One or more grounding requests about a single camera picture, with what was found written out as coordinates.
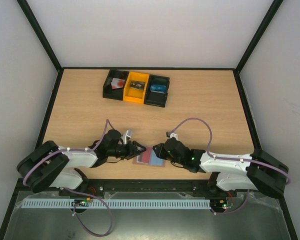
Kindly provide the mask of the light blue credit card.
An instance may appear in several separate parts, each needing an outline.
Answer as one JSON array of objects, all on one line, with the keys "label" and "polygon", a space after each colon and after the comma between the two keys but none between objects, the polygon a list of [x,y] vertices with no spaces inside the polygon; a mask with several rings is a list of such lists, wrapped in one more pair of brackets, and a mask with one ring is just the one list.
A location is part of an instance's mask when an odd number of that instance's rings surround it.
[{"label": "light blue credit card", "polygon": [[151,166],[162,167],[164,165],[164,160],[161,158],[157,158],[154,151],[152,150],[151,155],[150,155],[149,164]]}]

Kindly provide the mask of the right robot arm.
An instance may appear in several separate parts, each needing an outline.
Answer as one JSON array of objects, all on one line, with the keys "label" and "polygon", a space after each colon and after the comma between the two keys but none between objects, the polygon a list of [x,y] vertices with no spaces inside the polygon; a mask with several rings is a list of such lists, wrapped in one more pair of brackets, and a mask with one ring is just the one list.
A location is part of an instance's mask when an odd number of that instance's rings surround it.
[{"label": "right robot arm", "polygon": [[262,149],[243,155],[217,154],[190,149],[174,137],[152,149],[158,158],[191,173],[210,173],[213,180],[208,191],[214,196],[230,190],[255,190],[278,199],[289,180],[288,167]]}]

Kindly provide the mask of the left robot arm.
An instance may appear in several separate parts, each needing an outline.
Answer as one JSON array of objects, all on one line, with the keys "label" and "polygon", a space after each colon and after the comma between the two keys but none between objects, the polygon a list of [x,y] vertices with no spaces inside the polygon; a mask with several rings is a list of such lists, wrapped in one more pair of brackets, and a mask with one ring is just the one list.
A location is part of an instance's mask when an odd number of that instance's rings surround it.
[{"label": "left robot arm", "polygon": [[77,189],[86,176],[80,170],[96,168],[107,162],[109,157],[130,160],[144,153],[147,148],[130,140],[130,132],[121,134],[115,129],[104,133],[86,148],[70,148],[49,140],[25,157],[16,167],[23,184],[33,193],[48,188]]}]

